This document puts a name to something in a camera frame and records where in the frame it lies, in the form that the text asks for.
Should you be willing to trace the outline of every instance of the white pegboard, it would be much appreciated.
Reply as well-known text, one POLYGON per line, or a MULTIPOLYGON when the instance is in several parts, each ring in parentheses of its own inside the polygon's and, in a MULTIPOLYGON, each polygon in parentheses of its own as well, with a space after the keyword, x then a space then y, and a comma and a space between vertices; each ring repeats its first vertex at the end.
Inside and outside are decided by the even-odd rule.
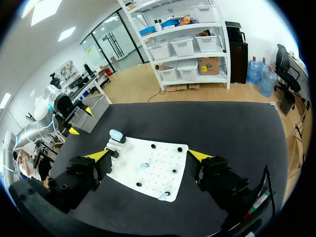
POLYGON ((124 144, 110 139, 106 148, 119 153, 118 158, 112 158, 112 172, 107 174, 109 177, 153 198, 170 192, 165 200, 175 201, 186 165, 187 145, 127 137, 124 144), (149 167, 141 169, 145 163, 149 167))

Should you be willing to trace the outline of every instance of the white ceiling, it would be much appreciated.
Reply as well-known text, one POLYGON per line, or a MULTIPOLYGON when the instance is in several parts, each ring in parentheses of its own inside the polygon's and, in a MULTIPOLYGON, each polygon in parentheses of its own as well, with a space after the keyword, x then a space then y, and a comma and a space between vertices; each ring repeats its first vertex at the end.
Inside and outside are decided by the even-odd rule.
POLYGON ((89 26, 117 0, 63 0, 55 15, 31 27, 33 11, 16 22, 0 49, 0 100, 9 92, 13 96, 24 81, 63 47, 77 41, 89 26), (57 42, 60 34, 73 26, 74 33, 57 42))

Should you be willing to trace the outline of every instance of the cardboard box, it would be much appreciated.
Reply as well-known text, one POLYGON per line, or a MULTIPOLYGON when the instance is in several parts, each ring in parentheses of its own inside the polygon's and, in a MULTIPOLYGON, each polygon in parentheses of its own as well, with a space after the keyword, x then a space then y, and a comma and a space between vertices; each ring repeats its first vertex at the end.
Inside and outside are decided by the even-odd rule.
POLYGON ((218 75, 217 57, 199 58, 198 66, 201 75, 218 75))
POLYGON ((199 89, 199 83, 189 84, 189 89, 199 89))
POLYGON ((180 84, 180 85, 177 85, 177 90, 186 90, 188 89, 188 85, 187 84, 180 84))
POLYGON ((176 91, 177 90, 177 86, 176 85, 168 85, 166 87, 166 91, 176 91))

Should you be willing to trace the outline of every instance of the blue container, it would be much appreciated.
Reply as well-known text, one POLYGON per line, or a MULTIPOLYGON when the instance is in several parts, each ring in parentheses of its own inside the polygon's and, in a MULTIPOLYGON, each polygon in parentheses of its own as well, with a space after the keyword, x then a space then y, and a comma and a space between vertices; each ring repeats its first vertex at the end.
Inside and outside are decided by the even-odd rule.
POLYGON ((153 32, 153 31, 156 31, 156 28, 154 26, 150 26, 150 27, 147 27, 147 28, 141 30, 139 33, 141 36, 143 36, 149 32, 153 32))
POLYGON ((262 72, 265 71, 265 70, 269 70, 269 66, 266 64, 266 58, 263 57, 262 58, 262 62, 259 62, 259 65, 260 65, 260 77, 259 77, 259 83, 261 82, 262 80, 262 72))
POLYGON ((253 61, 248 63, 248 71, 247 71, 247 81, 251 85, 256 85, 260 80, 260 65, 256 62, 256 57, 253 56, 253 61))
POLYGON ((173 26, 173 25, 177 26, 179 24, 180 24, 179 20, 167 20, 161 24, 161 27, 173 26))
POLYGON ((89 95, 88 91, 85 91, 84 94, 83 94, 84 97, 87 97, 88 95, 89 95))
POLYGON ((264 96, 270 97, 273 92, 273 88, 277 81, 277 74, 272 71, 272 66, 269 66, 269 70, 262 72, 262 81, 259 85, 260 93, 264 96))

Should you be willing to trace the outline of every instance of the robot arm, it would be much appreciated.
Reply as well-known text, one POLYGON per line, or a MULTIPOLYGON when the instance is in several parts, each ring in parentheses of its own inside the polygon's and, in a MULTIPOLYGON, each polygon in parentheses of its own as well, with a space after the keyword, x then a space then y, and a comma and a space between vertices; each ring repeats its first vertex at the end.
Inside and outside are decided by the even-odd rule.
POLYGON ((85 106, 81 101, 76 101, 73 104, 67 95, 63 94, 55 86, 49 85, 45 88, 43 97, 36 104, 34 113, 36 121, 26 125, 17 135, 10 131, 6 132, 3 150, 3 174, 6 189, 13 183, 13 152, 20 151, 29 142, 33 142, 54 131, 56 132, 58 122, 54 112, 61 114, 64 119, 63 125, 70 129, 71 126, 68 123, 78 107, 92 115, 89 107, 85 106))

